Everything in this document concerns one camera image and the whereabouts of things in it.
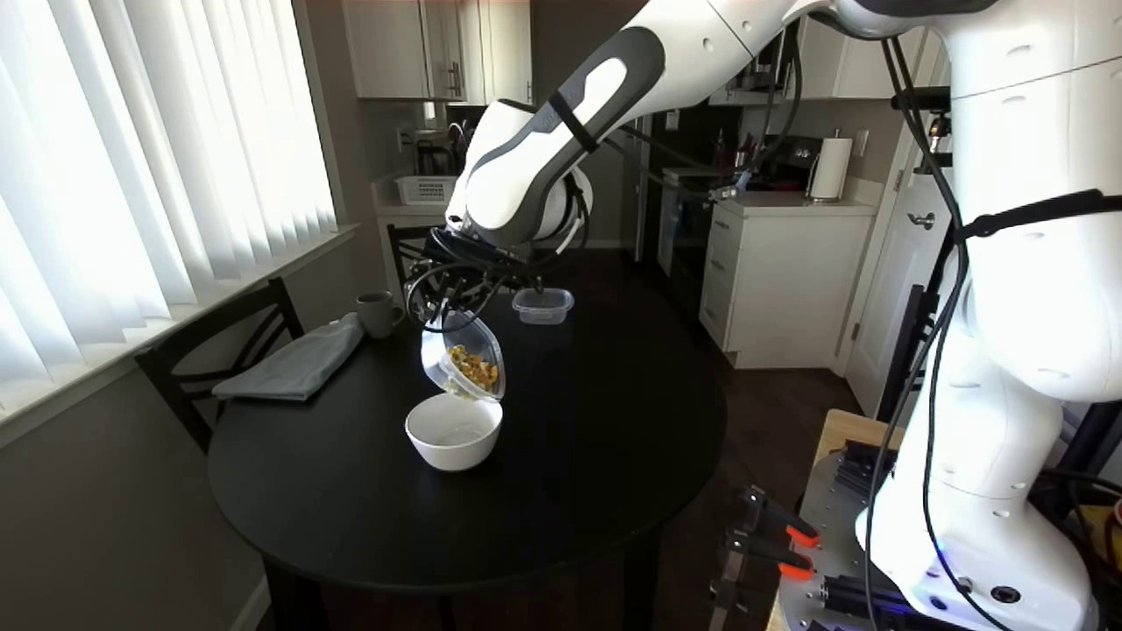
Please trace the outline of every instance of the gray cloth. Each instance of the gray cloth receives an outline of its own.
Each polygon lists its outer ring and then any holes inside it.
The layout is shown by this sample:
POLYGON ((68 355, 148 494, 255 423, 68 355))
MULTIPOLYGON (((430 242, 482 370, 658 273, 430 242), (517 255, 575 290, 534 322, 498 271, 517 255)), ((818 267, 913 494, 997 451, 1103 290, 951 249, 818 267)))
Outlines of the gray cloth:
POLYGON ((359 316, 348 312, 306 335, 285 343, 243 374, 216 381, 216 398, 310 398, 360 343, 359 316))

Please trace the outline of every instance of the appliance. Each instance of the appliance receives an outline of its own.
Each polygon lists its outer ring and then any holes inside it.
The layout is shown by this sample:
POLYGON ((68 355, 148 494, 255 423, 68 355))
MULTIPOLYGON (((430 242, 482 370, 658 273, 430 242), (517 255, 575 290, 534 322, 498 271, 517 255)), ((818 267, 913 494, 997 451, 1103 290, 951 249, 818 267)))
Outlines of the appliance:
POLYGON ((658 271, 671 277, 671 295, 692 316, 701 305, 704 245, 713 204, 728 189, 726 173, 664 169, 658 189, 658 271))
MULTIPOLYGON (((748 180, 748 189, 808 194, 820 137, 770 140, 770 154, 748 180)), ((664 169, 654 263, 683 312, 697 312, 713 204, 728 195, 734 175, 718 169, 664 169)))
POLYGON ((785 189, 785 194, 808 194, 809 175, 818 169, 820 137, 766 137, 766 161, 744 189, 785 189))

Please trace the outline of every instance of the cereal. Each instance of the cereal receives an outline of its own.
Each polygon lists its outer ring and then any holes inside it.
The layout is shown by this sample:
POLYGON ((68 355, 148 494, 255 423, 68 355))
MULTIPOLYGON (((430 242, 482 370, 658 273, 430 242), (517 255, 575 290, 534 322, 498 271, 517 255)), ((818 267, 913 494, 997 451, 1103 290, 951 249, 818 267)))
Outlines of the cereal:
POLYGON ((498 385, 498 363, 471 355, 462 343, 452 343, 452 363, 482 390, 498 385))

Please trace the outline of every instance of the window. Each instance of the window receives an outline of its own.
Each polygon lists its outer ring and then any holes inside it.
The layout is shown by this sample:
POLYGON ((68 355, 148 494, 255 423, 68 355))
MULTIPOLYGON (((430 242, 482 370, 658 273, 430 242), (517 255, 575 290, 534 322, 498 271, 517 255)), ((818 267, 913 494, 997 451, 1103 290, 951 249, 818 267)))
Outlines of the window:
POLYGON ((292 0, 0 2, 0 420, 332 228, 292 0))

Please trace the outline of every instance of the cabinet handle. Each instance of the cabinet handle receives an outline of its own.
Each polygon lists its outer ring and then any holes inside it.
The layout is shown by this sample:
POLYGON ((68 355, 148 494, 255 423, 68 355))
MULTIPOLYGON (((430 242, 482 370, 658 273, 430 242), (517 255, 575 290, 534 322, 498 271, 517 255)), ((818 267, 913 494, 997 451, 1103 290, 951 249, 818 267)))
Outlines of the cabinet handle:
POLYGON ((920 228, 937 228, 937 212, 907 212, 907 223, 920 223, 920 228))

